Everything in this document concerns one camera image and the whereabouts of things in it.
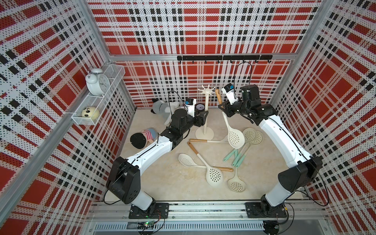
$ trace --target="wire basket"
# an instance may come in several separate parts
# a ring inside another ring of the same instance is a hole
[[[72,116],[72,119],[78,125],[95,126],[98,123],[111,99],[111,96],[114,94],[116,87],[119,85],[119,82],[125,74],[124,66],[122,65],[105,65],[102,67],[102,70],[104,71],[104,75],[106,75],[110,81],[110,88],[103,96],[94,96],[89,93],[89,95],[85,97]],[[96,107],[95,111],[99,111],[100,115],[96,119],[81,116],[82,111],[89,106]]]

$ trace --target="red and black plaid pattern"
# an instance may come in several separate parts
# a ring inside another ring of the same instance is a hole
[[[89,67],[104,58],[75,0],[1,1],[0,16],[3,192],[82,93]],[[131,115],[116,91],[99,125],[72,126],[0,234],[79,234]]]
[[[6,1],[0,16],[3,192],[104,59],[75,1]]]
[[[80,234],[133,115],[117,88],[96,126],[73,125],[7,219],[0,234]]]
[[[321,3],[87,2],[112,55],[294,53]]]
[[[339,234],[376,232],[376,2],[336,0],[277,109],[323,160]],[[309,190],[326,202],[319,177]]]
[[[190,97],[197,98],[197,102],[205,102],[205,96],[200,95],[197,90],[202,85],[221,89],[232,83],[236,87],[237,95],[241,96],[240,87],[248,85],[251,72],[250,65],[239,65],[241,62],[132,61],[118,64],[125,67],[124,81],[135,105],[149,107],[153,105],[152,98],[167,101],[168,92],[171,90],[177,91],[183,100]],[[258,85],[262,102],[268,102],[290,61],[251,61],[251,64],[253,71],[250,83]],[[176,93],[170,94],[170,101],[179,101]],[[209,97],[209,105],[218,105],[215,95]]]

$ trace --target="mint green handle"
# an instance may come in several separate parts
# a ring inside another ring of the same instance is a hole
[[[233,167],[237,164],[239,158],[240,158],[240,155],[237,155],[237,156],[235,157],[235,160],[234,160],[234,162],[232,163],[232,166],[233,166]]]
[[[223,159],[223,161],[224,162],[227,161],[233,155],[233,153],[235,153],[235,151],[237,151],[237,149],[234,149],[229,154],[227,154],[227,156]]]
[[[243,162],[244,158],[246,157],[246,153],[243,154],[243,156],[240,158],[240,160],[236,163],[236,168],[240,166],[240,164]]]

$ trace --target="small clock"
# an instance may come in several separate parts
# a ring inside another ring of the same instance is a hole
[[[90,93],[94,96],[104,95],[110,88],[110,81],[100,68],[92,69],[90,73],[86,75],[85,80]]]
[[[195,108],[195,111],[196,111],[196,115],[205,111],[205,105],[204,104],[198,103],[198,104],[196,104],[196,106],[194,108]]]

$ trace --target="striped plush toy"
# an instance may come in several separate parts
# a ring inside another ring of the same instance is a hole
[[[142,132],[133,134],[130,137],[130,142],[138,149],[146,146],[147,142],[152,143],[157,138],[157,132],[153,128],[148,128]]]

